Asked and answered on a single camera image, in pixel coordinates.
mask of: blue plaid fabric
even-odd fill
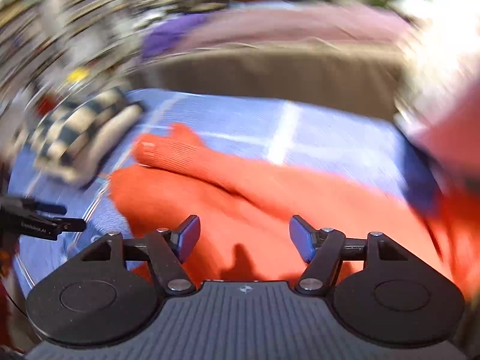
[[[337,173],[407,200],[421,211],[433,208],[436,183],[403,135],[383,120],[285,100],[203,96],[145,89],[129,93],[147,111],[84,190],[38,173],[34,154],[23,151],[13,167],[11,194],[62,203],[68,216],[87,220],[83,233],[57,242],[20,238],[14,268],[25,295],[42,278],[109,230],[131,237],[128,224],[107,195],[107,176],[133,163],[129,148],[138,134],[166,135],[172,122],[192,127],[214,150],[276,164]]]

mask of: yellow object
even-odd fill
[[[88,77],[89,70],[86,67],[78,67],[67,77],[67,81],[71,84],[78,83]]]

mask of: gray ribbed panel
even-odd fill
[[[387,349],[347,332],[319,298],[295,295],[284,282],[207,282],[166,302],[157,320],[122,344],[65,349],[44,342],[28,360],[466,360],[444,342]]]

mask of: checkered cloth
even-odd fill
[[[74,97],[49,112],[29,135],[27,144],[37,154],[36,166],[70,166],[112,117],[128,105],[119,88],[111,88],[86,102]]]

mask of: black cable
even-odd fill
[[[17,304],[14,302],[14,300],[11,298],[11,296],[10,296],[10,294],[8,293],[7,289],[5,289],[5,293],[7,294],[8,299],[10,299],[10,302],[12,302],[13,305],[18,309],[18,311],[20,311],[20,312],[25,316],[25,318],[28,319],[27,314],[25,314],[25,312],[24,312],[20,307],[18,307],[18,305],[17,305]]]

